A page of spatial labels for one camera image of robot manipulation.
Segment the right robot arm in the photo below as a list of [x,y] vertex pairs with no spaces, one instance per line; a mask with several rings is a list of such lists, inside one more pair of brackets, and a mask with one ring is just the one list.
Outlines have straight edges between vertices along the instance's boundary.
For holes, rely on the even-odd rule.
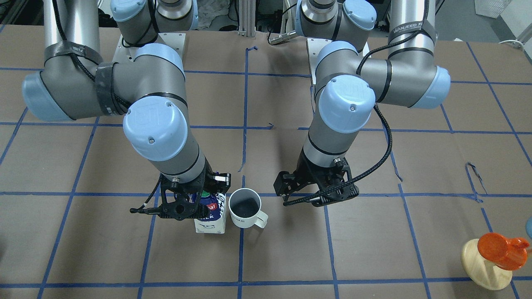
[[100,54],[95,0],[44,1],[44,70],[28,75],[22,94],[43,121],[123,115],[135,151],[160,172],[162,203],[131,213],[163,219],[207,219],[201,195],[224,194],[230,174],[213,172],[189,122],[185,71],[161,34],[196,28],[195,0],[113,0],[112,18],[130,62],[105,62]]

